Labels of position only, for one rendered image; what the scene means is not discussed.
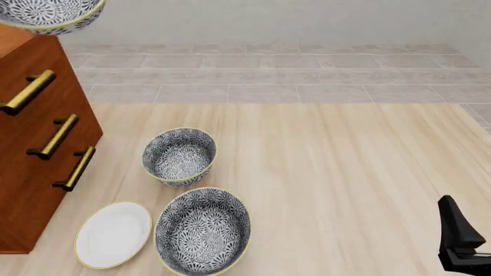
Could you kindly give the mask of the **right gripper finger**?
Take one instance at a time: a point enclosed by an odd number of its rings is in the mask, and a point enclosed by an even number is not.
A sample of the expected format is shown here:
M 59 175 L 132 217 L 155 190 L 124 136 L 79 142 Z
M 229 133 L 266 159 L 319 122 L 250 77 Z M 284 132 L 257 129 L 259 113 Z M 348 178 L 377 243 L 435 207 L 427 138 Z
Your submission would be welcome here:
M 460 254 L 475 255 L 486 239 L 466 220 L 453 197 L 444 195 L 438 201 L 441 236 L 439 253 L 452 250 Z

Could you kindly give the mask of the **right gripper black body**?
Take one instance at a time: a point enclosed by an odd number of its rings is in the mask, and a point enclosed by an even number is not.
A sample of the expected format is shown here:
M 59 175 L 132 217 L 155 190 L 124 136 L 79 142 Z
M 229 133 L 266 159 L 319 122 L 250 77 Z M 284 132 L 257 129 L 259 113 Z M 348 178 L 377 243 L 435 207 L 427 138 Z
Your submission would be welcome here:
M 491 254 L 464 252 L 447 248 L 438 257 L 444 271 L 456 273 L 491 273 Z

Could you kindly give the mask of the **black white patterned bowl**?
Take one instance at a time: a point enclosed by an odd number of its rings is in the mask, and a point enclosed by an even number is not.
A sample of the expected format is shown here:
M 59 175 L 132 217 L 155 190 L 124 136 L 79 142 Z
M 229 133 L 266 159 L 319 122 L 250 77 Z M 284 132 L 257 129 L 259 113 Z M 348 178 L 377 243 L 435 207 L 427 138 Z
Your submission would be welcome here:
M 216 276 L 245 254 L 252 222 L 245 205 L 220 188 L 197 188 L 173 199 L 154 227 L 162 264 L 177 276 Z
M 191 186 L 203 179 L 216 158 L 215 140 L 197 128 L 175 128 L 159 133 L 145 146 L 144 169 L 170 186 Z
M 106 0 L 0 0 L 0 25 L 40 35 L 62 35 L 91 25 Z

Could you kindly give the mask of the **wooden cabinet with drawers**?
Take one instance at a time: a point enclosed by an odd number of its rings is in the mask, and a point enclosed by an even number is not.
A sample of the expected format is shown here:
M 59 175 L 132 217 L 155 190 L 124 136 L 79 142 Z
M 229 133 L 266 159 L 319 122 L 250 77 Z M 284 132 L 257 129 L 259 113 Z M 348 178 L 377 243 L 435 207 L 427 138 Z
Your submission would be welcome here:
M 103 130 L 64 49 L 55 36 L 0 25 L 0 103 L 29 85 L 28 75 L 46 70 L 56 78 L 16 116 L 0 111 L 0 255 L 31 252 L 67 194 L 51 184 L 65 181 L 77 151 L 97 145 Z M 60 126 L 54 119 L 77 114 L 79 121 L 49 160 L 28 156 Z

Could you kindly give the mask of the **white plate with yellow rim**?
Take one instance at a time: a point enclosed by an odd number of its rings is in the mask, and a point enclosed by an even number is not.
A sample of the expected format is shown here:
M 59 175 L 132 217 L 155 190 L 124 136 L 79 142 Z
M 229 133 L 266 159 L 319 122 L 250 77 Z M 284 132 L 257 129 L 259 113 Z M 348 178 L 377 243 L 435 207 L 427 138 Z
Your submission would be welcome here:
M 91 215 L 78 230 L 74 252 L 83 266 L 108 269 L 134 257 L 152 232 L 149 210 L 138 202 L 113 202 Z

